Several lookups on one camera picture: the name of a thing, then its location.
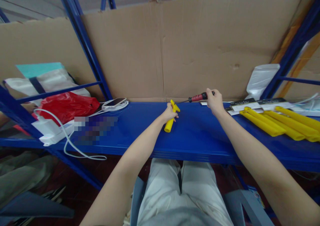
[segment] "blue shelf surface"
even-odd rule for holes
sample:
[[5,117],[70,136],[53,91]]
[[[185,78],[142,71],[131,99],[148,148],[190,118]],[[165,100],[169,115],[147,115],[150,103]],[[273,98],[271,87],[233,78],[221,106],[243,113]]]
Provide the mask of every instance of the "blue shelf surface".
[[[132,102],[122,110],[92,117],[85,127],[74,133],[75,145],[83,152],[122,155],[165,108],[166,103]],[[241,164],[209,108],[199,103],[182,103],[179,108],[177,122],[173,123],[170,133],[161,130],[151,157]],[[320,172],[318,142],[294,141],[286,135],[271,137],[241,115],[233,118],[273,152],[286,168]],[[116,121],[114,126],[110,126],[112,121]],[[63,150],[64,143],[62,140],[50,147]],[[35,139],[0,139],[0,145],[44,148]],[[67,150],[74,151],[70,145]]]

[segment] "person's left hand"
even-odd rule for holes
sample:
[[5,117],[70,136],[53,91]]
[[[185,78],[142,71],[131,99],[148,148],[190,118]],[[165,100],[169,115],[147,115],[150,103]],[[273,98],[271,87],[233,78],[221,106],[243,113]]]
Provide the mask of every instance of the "person's left hand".
[[167,109],[160,115],[160,117],[164,124],[172,118],[174,121],[176,121],[175,118],[179,118],[178,113],[173,112],[171,103],[167,103]]
[[30,114],[33,113],[33,110],[38,107],[34,103],[21,104],[21,106],[24,107]]

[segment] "chair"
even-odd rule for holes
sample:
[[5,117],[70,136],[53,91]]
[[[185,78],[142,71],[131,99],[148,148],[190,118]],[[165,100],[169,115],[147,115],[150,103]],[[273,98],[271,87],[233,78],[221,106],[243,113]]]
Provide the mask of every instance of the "chair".
[[19,194],[0,210],[0,226],[16,217],[73,218],[74,210],[29,191]]
[[[130,225],[136,226],[139,209],[144,197],[146,185],[139,177],[133,188]],[[245,226],[243,208],[246,210],[253,226],[274,226],[261,204],[249,190],[235,190],[224,195],[224,202],[235,226]]]

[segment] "yellow plastic part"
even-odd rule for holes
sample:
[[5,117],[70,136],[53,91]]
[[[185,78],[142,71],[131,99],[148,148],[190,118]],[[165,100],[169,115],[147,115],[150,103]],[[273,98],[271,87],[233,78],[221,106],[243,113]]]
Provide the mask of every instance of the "yellow plastic part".
[[310,128],[302,123],[299,123],[298,121],[295,121],[294,119],[289,118],[287,116],[280,115],[272,111],[264,111],[264,113],[288,125],[290,128],[297,130],[299,133],[302,133],[307,137],[313,137],[319,134],[317,130]]
[[280,132],[276,130],[275,128],[271,127],[270,125],[266,124],[265,122],[253,117],[251,114],[247,113],[246,111],[240,111],[240,114],[247,119],[249,119],[252,123],[254,123],[256,126],[261,128],[263,131],[265,131],[267,134],[269,134],[272,137],[280,135]]
[[308,118],[308,117],[300,115],[300,114],[297,114],[297,113],[295,113],[289,109],[285,109],[283,107],[277,106],[276,110],[290,116],[294,120],[296,120],[300,123],[303,123],[304,125],[309,126],[310,128],[317,130],[318,132],[320,132],[320,122],[319,121],[317,121],[315,119]]
[[284,128],[287,132],[286,135],[288,135],[290,138],[292,138],[295,141],[300,141],[306,138],[303,134],[299,133],[298,131],[288,127],[284,123],[281,123],[280,121],[270,117],[269,115],[263,114],[264,117],[271,120],[272,122],[278,124],[280,127]]
[[313,137],[307,137],[306,139],[310,142],[317,142],[317,141],[320,141],[320,135],[316,135]]
[[249,114],[251,114],[253,117],[261,120],[262,122],[268,124],[269,126],[273,127],[274,129],[278,130],[279,131],[279,135],[286,133],[286,130],[283,127],[281,127],[280,125],[274,123],[273,121],[269,120],[268,118],[264,117],[263,115],[257,113],[253,109],[251,109],[249,107],[245,107],[244,110],[246,112],[248,112]]
[[[178,108],[178,106],[176,104],[174,104],[174,101],[171,99],[170,100],[170,103],[172,105],[172,109],[173,109],[173,112],[180,112],[180,109]],[[170,133],[171,132],[171,128],[172,128],[172,125],[173,125],[173,119],[170,119],[167,123],[166,123],[166,126],[164,127],[164,131],[167,132],[167,133]]]

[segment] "floor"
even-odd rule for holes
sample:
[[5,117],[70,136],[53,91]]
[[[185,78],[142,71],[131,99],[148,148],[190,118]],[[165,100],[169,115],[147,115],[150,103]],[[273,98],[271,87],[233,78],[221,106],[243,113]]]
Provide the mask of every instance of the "floor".
[[[106,161],[95,161],[90,159],[80,159],[80,161],[93,173],[93,175],[104,183],[120,159],[120,156],[114,155],[108,155],[107,157],[108,159]],[[146,162],[139,173],[139,177],[144,181],[148,179],[150,164],[151,159]],[[241,188],[241,183],[231,167],[225,168],[219,164],[212,164],[212,167],[215,171],[217,184],[222,195]],[[267,206],[268,202],[250,173],[244,167],[239,166],[237,169],[246,184],[257,188],[263,202]],[[314,174],[309,175],[309,173],[303,173],[303,175],[306,178],[311,178]],[[320,179],[309,181],[293,172],[292,176],[305,189],[320,185]],[[80,224],[99,192],[74,173],[67,165],[59,162],[48,183],[46,191],[56,189],[62,185],[67,186],[65,191],[61,194],[61,198],[63,199],[62,204],[75,210],[74,218],[36,218],[29,224],[30,226],[78,226]],[[273,219],[273,222],[276,226],[281,225],[276,218]]]

